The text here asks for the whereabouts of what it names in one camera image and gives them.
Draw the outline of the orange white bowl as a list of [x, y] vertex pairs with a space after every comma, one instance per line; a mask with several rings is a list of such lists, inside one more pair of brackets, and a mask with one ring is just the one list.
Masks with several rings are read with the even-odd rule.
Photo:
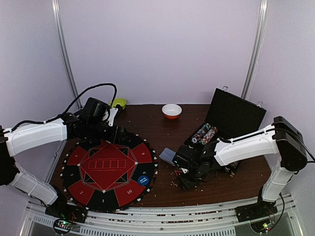
[[182, 107], [177, 104], [165, 104], [161, 110], [167, 119], [177, 119], [182, 113]]

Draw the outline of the poker chip row two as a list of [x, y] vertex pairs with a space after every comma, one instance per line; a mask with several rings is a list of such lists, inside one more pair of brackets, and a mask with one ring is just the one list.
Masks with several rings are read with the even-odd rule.
[[208, 144], [211, 139], [215, 136], [217, 133], [217, 128], [216, 127], [211, 127], [210, 130], [201, 138], [199, 141], [202, 145]]

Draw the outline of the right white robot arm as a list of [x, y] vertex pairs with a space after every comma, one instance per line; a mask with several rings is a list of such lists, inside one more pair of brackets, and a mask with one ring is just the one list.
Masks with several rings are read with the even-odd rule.
[[263, 129], [237, 138], [218, 138], [203, 147], [182, 145], [172, 161], [187, 170], [181, 178], [184, 189], [202, 181], [211, 170], [252, 157], [279, 154], [280, 159], [267, 182], [262, 186], [260, 200], [252, 206], [257, 217], [264, 216], [293, 175], [308, 163], [302, 134], [285, 118], [278, 116]]

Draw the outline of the blue playing card deck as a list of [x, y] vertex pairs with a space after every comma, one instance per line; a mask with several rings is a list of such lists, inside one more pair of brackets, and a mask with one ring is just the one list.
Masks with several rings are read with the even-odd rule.
[[159, 155], [160, 159], [167, 162], [168, 164], [175, 166], [175, 163], [173, 162], [173, 158], [175, 157], [176, 152], [169, 149], [165, 148], [162, 153]]

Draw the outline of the aluminium post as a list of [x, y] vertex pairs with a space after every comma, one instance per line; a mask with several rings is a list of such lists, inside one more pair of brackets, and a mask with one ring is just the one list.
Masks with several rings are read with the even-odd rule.
[[256, 26], [256, 33], [255, 33], [254, 45], [252, 49], [252, 55], [251, 55], [244, 87], [241, 94], [241, 97], [245, 100], [249, 100], [253, 83], [254, 83], [254, 79], [255, 79], [255, 75], [256, 75], [256, 71], [258, 68], [258, 58], [259, 58], [259, 54], [263, 46], [265, 30], [266, 30], [268, 5], [269, 5], [268, 0], [260, 1], [259, 16], [258, 16], [258, 21], [257, 21], [257, 26]]
[[63, 31], [63, 24], [62, 24], [62, 18], [61, 18], [61, 12], [60, 12], [60, 1], [59, 0], [51, 0], [52, 4], [52, 11], [53, 11], [53, 16], [57, 28], [57, 33], [58, 33], [58, 38], [59, 38], [59, 43], [60, 43], [60, 48], [61, 48], [61, 53], [62, 53], [62, 59], [63, 59], [63, 64], [67, 76], [67, 80], [70, 85], [70, 90], [74, 98], [76, 98], [79, 93], [78, 89], [73, 77], [71, 65], [70, 65], [70, 60], [68, 56], [68, 51], [66, 48], [66, 42], [65, 42], [65, 36], [64, 36], [64, 31]]

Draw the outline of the green bowl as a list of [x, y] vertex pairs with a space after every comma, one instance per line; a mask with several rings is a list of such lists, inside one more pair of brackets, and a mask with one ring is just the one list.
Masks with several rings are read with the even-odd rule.
[[120, 106], [124, 110], [127, 105], [127, 100], [124, 98], [115, 98], [114, 100], [110, 101], [109, 105], [112, 107]]

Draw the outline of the aluminium front rail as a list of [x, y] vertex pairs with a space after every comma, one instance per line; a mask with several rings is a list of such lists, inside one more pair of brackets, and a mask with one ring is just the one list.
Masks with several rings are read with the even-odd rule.
[[[65, 236], [305, 236], [291, 194], [284, 194], [284, 212], [275, 229], [256, 233], [251, 226], [262, 220], [276, 222], [283, 209], [278, 198], [278, 213], [240, 222], [235, 208], [253, 204], [257, 197], [218, 204], [179, 207], [131, 207], [117, 213], [88, 211], [84, 223], [76, 223]], [[53, 230], [56, 217], [29, 200], [18, 236], [57, 236]]]

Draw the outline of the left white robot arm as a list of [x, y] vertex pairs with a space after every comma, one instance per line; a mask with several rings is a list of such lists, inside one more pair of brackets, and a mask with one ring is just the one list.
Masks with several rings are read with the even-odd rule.
[[16, 163], [14, 157], [35, 147], [48, 143], [76, 138], [103, 138], [114, 126], [115, 116], [87, 122], [72, 113], [59, 116], [56, 120], [41, 121], [16, 129], [0, 130], [0, 183], [11, 185], [25, 194], [51, 205], [59, 218], [67, 218], [71, 213], [68, 204], [58, 199], [60, 196], [50, 184], [37, 179]]

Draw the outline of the round red black poker mat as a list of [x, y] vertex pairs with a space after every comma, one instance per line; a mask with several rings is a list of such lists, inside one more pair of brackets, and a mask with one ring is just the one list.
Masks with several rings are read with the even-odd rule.
[[[147, 176], [150, 183], [137, 180]], [[150, 144], [128, 133], [120, 143], [77, 142], [65, 155], [60, 173], [69, 199], [86, 210], [112, 213], [149, 194], [158, 175], [158, 157]]]

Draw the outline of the left aluminium post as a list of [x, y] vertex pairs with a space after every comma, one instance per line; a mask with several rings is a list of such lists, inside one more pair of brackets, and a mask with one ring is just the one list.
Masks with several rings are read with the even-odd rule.
[[68, 56], [68, 51], [66, 48], [66, 42], [65, 42], [65, 36], [64, 36], [64, 31], [63, 31], [63, 24], [62, 24], [62, 18], [61, 18], [61, 12], [60, 12], [60, 1], [59, 0], [51, 0], [52, 4], [52, 11], [53, 11], [53, 16], [57, 28], [57, 33], [58, 33], [58, 38], [59, 38], [59, 43], [60, 43], [60, 48], [61, 48], [61, 53], [62, 53], [62, 59], [63, 59], [63, 64], [67, 76], [67, 80], [70, 85], [70, 90], [74, 98], [76, 98], [79, 93], [78, 89], [73, 77], [71, 65], [70, 65], [70, 60]]

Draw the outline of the right aluminium post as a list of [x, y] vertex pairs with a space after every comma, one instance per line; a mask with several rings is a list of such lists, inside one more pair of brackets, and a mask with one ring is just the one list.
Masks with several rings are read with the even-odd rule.
[[258, 58], [259, 58], [259, 54], [263, 46], [265, 30], [266, 30], [268, 5], [269, 5], [268, 0], [260, 1], [259, 16], [258, 16], [258, 21], [257, 21], [257, 26], [256, 26], [256, 33], [255, 33], [254, 45], [252, 49], [252, 55], [251, 55], [244, 87], [241, 94], [241, 97], [245, 100], [249, 100], [253, 83], [254, 83], [254, 79], [255, 79], [255, 75], [256, 75], [256, 71], [258, 68]]

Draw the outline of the black poker chip case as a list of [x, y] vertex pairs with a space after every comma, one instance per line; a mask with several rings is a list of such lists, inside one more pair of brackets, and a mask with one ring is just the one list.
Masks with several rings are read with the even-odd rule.
[[[218, 130], [210, 142], [220, 139], [227, 141], [231, 138], [250, 134], [258, 130], [265, 114], [266, 110], [264, 108], [218, 88], [215, 90], [204, 122], [187, 138], [183, 145], [192, 148], [205, 146], [200, 142], [196, 144], [191, 142], [192, 136], [205, 123], [210, 124], [211, 127], [216, 127]], [[239, 161], [230, 161], [223, 165], [216, 162], [216, 164], [216, 170], [223, 169], [233, 176], [237, 172]]]

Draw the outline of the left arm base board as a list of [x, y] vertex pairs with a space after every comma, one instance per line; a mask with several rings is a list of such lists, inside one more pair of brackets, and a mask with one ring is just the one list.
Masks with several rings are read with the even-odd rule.
[[66, 205], [65, 209], [57, 211], [51, 206], [45, 209], [47, 215], [53, 216], [53, 230], [58, 235], [66, 235], [69, 233], [79, 232], [80, 223], [85, 223], [88, 211], [84, 208]]

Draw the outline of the blue small blind button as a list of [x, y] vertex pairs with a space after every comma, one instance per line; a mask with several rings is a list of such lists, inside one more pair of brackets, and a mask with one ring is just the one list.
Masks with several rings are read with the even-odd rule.
[[150, 183], [150, 179], [147, 176], [143, 175], [138, 178], [137, 182], [138, 184], [145, 186]]

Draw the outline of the right arm base board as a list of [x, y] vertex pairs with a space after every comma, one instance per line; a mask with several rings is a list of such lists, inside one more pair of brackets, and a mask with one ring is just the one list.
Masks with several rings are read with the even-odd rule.
[[250, 222], [251, 229], [258, 234], [268, 233], [276, 223], [275, 206], [259, 206], [251, 204], [235, 208], [238, 222]]

